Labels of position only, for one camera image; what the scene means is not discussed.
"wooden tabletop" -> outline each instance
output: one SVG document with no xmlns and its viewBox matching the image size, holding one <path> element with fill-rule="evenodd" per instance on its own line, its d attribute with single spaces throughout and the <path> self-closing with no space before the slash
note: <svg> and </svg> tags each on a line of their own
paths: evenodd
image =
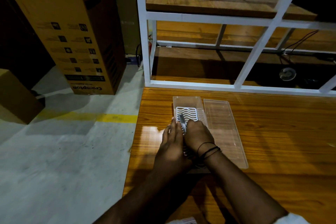
<svg viewBox="0 0 336 224">
<path fill-rule="evenodd" d="M 288 211 L 310 223 L 336 223 L 336 99 L 272 94 L 148 88 L 141 106 L 124 195 L 153 167 L 173 96 L 229 101 L 245 150 L 244 172 Z M 194 216 L 224 223 L 231 206 L 205 175 L 170 220 Z"/>
<path fill-rule="evenodd" d="M 149 11 L 274 18 L 278 0 L 146 0 Z M 284 19 L 313 21 L 313 14 L 291 4 Z"/>
</svg>

